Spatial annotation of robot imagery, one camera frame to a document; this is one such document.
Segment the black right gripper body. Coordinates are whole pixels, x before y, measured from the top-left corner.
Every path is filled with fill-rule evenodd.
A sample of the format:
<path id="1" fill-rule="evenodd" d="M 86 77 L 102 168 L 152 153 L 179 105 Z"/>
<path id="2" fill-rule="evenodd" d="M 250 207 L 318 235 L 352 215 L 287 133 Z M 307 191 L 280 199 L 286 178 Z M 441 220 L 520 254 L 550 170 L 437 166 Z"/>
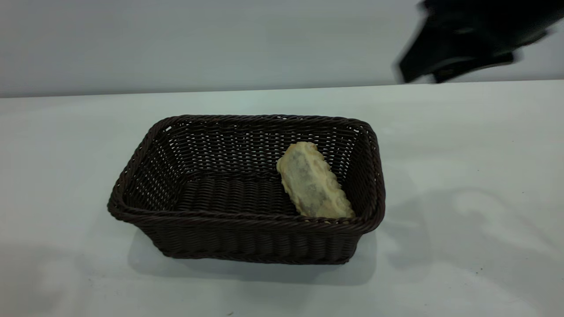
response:
<path id="1" fill-rule="evenodd" d="M 561 0 L 424 0 L 426 24 L 445 56 L 499 56 L 534 44 L 563 18 Z"/>

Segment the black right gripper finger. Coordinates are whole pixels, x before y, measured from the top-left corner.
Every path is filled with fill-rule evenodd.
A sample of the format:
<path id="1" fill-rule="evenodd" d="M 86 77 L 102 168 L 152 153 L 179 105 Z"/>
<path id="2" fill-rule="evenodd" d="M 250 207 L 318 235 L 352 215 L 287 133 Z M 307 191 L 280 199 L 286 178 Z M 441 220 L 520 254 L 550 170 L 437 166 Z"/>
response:
<path id="1" fill-rule="evenodd" d="M 425 20 L 397 62 L 401 82 L 409 84 L 451 68 L 456 60 L 453 39 L 453 34 Z"/>
<path id="2" fill-rule="evenodd" d="M 485 58 L 483 57 L 455 62 L 435 70 L 433 72 L 433 80 L 436 84 L 441 84 L 478 70 L 497 66 L 506 66 L 514 63 L 515 60 L 513 52 L 509 52 L 497 56 L 488 56 Z"/>

